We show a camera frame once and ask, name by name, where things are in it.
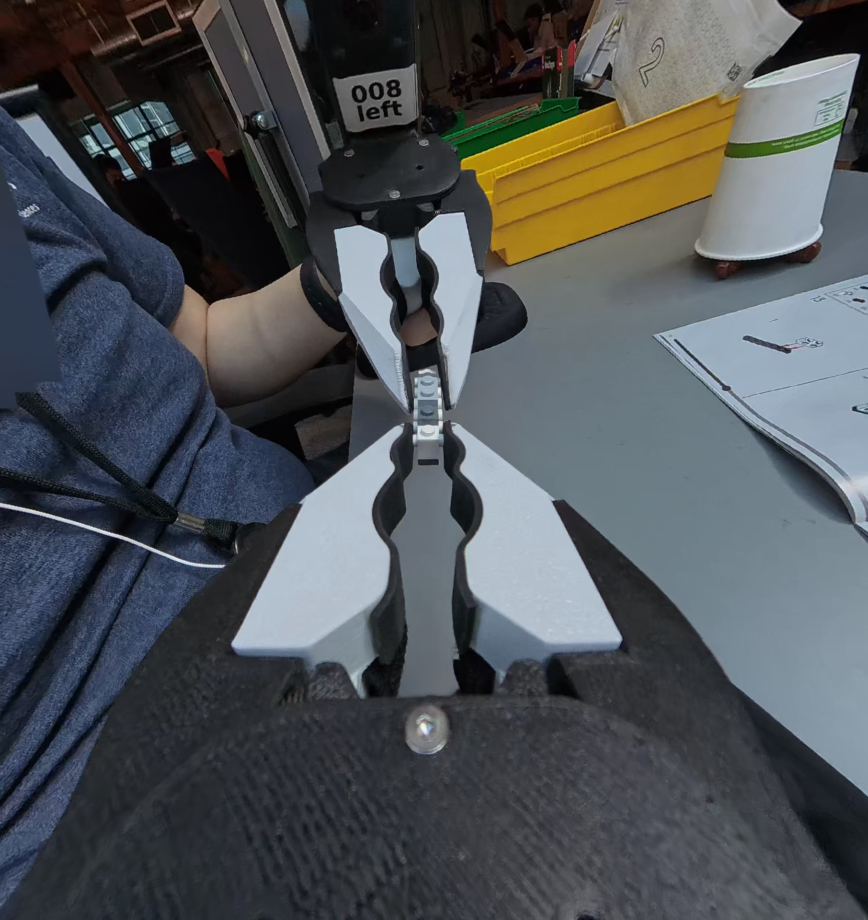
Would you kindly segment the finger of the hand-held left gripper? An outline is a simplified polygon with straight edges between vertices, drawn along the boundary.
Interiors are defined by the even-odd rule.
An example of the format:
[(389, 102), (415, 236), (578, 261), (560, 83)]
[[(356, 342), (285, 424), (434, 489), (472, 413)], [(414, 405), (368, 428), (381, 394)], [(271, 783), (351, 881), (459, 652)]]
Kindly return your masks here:
[(385, 279), (392, 263), (387, 236), (366, 226), (336, 228), (342, 305), (377, 377), (404, 413), (413, 411), (405, 345), (394, 321), (397, 308)]
[(440, 213), (418, 231), (418, 256), (430, 276), (439, 320), (445, 401), (455, 408), (469, 370), (483, 277), (476, 268), (463, 213)]

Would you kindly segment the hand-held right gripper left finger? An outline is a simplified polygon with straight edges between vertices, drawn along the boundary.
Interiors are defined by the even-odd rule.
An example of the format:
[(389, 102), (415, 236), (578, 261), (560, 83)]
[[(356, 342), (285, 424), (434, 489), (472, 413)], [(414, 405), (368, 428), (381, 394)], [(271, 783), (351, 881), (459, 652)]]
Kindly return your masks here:
[(302, 502), (232, 641), (240, 656), (341, 665), (359, 696), (397, 696), (405, 597), (392, 535), (414, 465), (394, 426)]

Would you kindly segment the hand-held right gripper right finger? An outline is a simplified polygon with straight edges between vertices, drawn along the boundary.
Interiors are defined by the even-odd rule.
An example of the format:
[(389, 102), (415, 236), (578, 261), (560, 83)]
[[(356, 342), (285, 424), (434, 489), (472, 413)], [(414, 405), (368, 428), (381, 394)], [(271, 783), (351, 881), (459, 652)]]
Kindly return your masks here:
[(517, 661), (612, 652), (623, 637), (553, 497), (463, 426), (444, 426), (456, 551), (452, 623), (459, 682)]

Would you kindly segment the grey lego strip assembly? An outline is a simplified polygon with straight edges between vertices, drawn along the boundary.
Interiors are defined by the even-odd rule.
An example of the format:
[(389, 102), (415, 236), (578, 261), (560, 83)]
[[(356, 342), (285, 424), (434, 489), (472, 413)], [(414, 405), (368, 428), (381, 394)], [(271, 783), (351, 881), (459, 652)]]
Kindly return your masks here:
[(414, 376), (413, 444), (418, 466), (440, 466), (443, 459), (444, 402), (436, 367)]

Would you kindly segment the yellow plastic bin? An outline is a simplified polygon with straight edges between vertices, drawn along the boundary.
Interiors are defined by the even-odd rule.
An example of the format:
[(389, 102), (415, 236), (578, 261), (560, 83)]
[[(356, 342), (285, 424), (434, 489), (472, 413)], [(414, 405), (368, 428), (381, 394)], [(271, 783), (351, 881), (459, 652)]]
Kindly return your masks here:
[(615, 102), (465, 158), (509, 266), (712, 195), (739, 98), (626, 126)]

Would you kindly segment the person's left forearm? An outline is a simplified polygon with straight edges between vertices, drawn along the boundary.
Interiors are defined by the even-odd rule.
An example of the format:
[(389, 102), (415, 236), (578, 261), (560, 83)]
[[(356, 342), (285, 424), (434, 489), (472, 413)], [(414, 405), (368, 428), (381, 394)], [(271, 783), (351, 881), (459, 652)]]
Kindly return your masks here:
[(202, 365), (220, 408), (275, 396), (345, 339), (313, 310), (300, 270), (212, 304), (185, 286), (169, 329)]

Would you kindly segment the lego instruction booklet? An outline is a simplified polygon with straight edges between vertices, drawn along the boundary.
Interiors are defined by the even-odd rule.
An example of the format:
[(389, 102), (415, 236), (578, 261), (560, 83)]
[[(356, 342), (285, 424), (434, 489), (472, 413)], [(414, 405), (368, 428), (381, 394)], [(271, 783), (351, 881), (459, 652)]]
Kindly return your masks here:
[(656, 339), (751, 428), (824, 477), (868, 537), (868, 274)]

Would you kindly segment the black wrist rest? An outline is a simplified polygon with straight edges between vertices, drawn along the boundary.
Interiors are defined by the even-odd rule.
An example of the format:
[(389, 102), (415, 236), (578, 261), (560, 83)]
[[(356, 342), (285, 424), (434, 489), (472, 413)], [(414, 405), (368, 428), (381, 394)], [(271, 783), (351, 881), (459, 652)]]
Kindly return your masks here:
[[(528, 313), (518, 293), (503, 282), (484, 282), (478, 309), (472, 352), (486, 351), (512, 339), (526, 328)], [(433, 339), (407, 346), (411, 372), (436, 366), (438, 346)]]

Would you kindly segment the green plastic bin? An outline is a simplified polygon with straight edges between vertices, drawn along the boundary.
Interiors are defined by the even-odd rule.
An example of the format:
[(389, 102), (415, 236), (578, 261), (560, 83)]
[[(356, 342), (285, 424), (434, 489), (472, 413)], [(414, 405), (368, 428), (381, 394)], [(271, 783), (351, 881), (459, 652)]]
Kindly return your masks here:
[(461, 112), (456, 127), (440, 137), (455, 150), (460, 160), (507, 144), (574, 117), (579, 98), (549, 98), (497, 114), (486, 121), (466, 125)]

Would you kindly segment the dark small carton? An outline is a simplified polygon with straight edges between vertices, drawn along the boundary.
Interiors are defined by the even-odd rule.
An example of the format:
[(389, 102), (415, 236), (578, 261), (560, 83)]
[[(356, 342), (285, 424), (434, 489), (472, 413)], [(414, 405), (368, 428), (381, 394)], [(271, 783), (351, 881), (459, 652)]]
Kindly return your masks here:
[(577, 42), (556, 44), (543, 52), (543, 99), (573, 98)]

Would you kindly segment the curled printed instruction sheet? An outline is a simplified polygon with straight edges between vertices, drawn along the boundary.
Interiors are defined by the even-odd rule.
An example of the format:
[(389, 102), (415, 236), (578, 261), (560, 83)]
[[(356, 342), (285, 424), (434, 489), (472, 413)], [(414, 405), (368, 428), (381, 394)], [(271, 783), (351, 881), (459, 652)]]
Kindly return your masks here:
[(588, 84), (601, 82), (615, 59), (628, 1), (601, 1), (578, 43), (574, 74)]

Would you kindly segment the beige paper parts bag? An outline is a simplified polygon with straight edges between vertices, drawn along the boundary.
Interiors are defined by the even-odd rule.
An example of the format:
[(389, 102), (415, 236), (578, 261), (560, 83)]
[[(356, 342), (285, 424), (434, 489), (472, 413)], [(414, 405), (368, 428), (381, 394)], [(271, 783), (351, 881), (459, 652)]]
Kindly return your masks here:
[(801, 21), (775, 1), (631, 1), (612, 64), (626, 126), (733, 98)]

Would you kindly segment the white paper cup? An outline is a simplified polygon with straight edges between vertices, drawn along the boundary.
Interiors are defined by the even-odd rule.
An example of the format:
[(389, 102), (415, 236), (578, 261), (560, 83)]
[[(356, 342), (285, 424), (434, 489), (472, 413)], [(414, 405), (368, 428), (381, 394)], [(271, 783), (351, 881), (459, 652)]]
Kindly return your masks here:
[(819, 241), (849, 111), (857, 53), (798, 63), (747, 82), (695, 252), (744, 262)]

